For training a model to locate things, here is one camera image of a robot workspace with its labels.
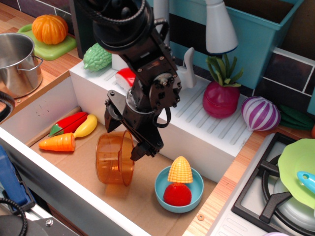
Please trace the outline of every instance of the blue handle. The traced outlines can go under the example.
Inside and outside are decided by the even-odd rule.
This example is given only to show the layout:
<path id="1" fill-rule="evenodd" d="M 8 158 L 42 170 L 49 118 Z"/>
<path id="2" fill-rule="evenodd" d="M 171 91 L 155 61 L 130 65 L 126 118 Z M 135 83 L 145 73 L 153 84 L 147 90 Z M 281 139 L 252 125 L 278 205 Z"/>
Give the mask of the blue handle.
<path id="1" fill-rule="evenodd" d="M 297 177 L 305 187 L 315 193 L 315 175 L 305 171 L 299 171 Z"/>
<path id="2" fill-rule="evenodd" d="M 9 199 L 20 206 L 23 206 L 28 202 L 25 188 L 19 183 L 19 180 L 15 175 L 14 166 L 2 146 L 0 146 L 0 182 Z"/>

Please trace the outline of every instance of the toy bitter melon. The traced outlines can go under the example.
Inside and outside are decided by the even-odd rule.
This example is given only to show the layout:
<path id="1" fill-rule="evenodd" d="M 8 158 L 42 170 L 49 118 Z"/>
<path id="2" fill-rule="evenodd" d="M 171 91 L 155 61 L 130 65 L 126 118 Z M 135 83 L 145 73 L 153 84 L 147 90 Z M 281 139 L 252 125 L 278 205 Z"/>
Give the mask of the toy bitter melon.
<path id="1" fill-rule="evenodd" d="M 90 47 L 84 54 L 84 69 L 99 71 L 112 62 L 112 55 L 103 49 L 98 43 Z"/>

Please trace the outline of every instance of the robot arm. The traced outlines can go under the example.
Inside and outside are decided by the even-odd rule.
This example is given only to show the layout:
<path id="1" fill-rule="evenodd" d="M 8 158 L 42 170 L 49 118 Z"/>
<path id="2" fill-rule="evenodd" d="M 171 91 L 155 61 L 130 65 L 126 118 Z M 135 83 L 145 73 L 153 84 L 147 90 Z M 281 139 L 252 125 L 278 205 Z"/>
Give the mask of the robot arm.
<path id="1" fill-rule="evenodd" d="M 136 161 L 155 156 L 163 147 L 158 128 L 171 119 L 170 107 L 180 101 L 181 81 L 170 48 L 164 44 L 168 24 L 154 20 L 145 0 L 77 0 L 93 19 L 96 41 L 107 51 L 118 54 L 135 73 L 133 87 L 126 97 L 111 90 L 105 102 L 105 127 L 108 132 L 123 124 L 138 141 L 131 153 Z M 167 123 L 159 124 L 162 110 Z"/>

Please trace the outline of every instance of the toy kitchen sink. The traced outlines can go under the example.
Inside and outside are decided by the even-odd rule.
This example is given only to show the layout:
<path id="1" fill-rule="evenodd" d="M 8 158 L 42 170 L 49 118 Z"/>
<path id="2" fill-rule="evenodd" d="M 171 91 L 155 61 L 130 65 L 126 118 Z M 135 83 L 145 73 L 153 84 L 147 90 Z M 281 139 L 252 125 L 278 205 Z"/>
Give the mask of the toy kitchen sink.
<path id="1" fill-rule="evenodd" d="M 108 90 L 125 91 L 116 84 L 110 66 L 98 72 L 83 69 L 83 62 L 21 104 L 19 111 L 0 125 L 0 144 L 27 186 L 80 230 L 98 235 L 181 235 L 230 166 L 251 132 L 240 112 L 226 119 L 209 117 L 202 108 L 208 81 L 180 93 L 168 127 L 160 129 L 164 148 L 135 163 L 128 187 L 105 185 L 95 172 L 95 148 L 104 127 Z M 75 140 L 74 152 L 43 151 L 38 142 L 47 138 L 51 125 L 75 109 L 96 115 L 98 125 L 89 136 Z M 160 123 L 166 120 L 161 114 Z M 204 179 L 197 208 L 184 214 L 159 205 L 154 182 L 158 173 L 184 156 Z"/>

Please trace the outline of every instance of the wooden countertop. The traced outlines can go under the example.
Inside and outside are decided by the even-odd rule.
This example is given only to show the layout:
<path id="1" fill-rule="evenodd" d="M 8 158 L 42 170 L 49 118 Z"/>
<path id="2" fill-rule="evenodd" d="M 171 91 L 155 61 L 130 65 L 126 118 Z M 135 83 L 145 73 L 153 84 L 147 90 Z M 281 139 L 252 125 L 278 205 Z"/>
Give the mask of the wooden countertop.
<path id="1" fill-rule="evenodd" d="M 16 33 L 21 27 L 33 23 L 34 20 L 34 17 L 0 3 L 0 33 Z M 42 90 L 49 83 L 54 81 L 61 74 L 67 72 L 80 61 L 81 59 L 78 58 L 78 52 L 76 48 L 57 58 L 56 60 L 44 60 L 40 66 L 43 75 L 42 83 L 32 93 L 15 99 L 16 109 L 14 110 L 14 113 L 19 110 L 19 104 L 26 101 L 27 98 L 33 94 Z"/>
<path id="2" fill-rule="evenodd" d="M 24 25 L 31 24 L 33 20 L 33 17 L 0 3 L 0 33 L 17 32 L 19 28 Z M 43 73 L 43 81 L 41 85 L 33 93 L 20 99 L 16 99 L 15 111 L 17 112 L 19 110 L 19 104 L 22 102 L 27 103 L 27 99 L 30 96 L 44 89 L 49 83 L 53 82 L 57 77 L 67 72 L 80 61 L 81 59 L 78 58 L 76 49 L 73 49 L 56 60 L 44 61 L 41 65 Z M 195 219 L 191 222 L 184 235 L 206 235 L 264 138 L 268 134 L 275 132 L 281 132 L 294 139 L 311 138 L 310 131 L 295 130 L 282 126 L 279 126 L 277 129 L 272 131 L 253 132 L 249 140 L 245 143 L 244 147 L 233 161 L 232 165 L 228 168 L 223 178 L 219 181 L 214 191 L 206 200 Z"/>

